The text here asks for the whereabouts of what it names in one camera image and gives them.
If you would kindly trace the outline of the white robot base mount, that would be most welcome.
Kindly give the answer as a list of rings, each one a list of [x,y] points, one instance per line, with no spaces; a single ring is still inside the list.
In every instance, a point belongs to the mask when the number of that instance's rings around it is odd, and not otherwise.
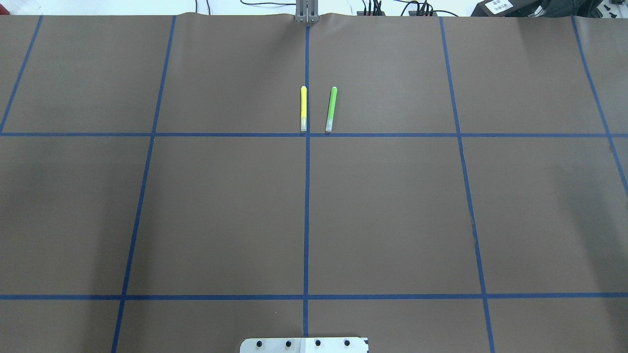
[[[242,341],[240,353],[368,353],[367,338],[293,337],[253,338]]]

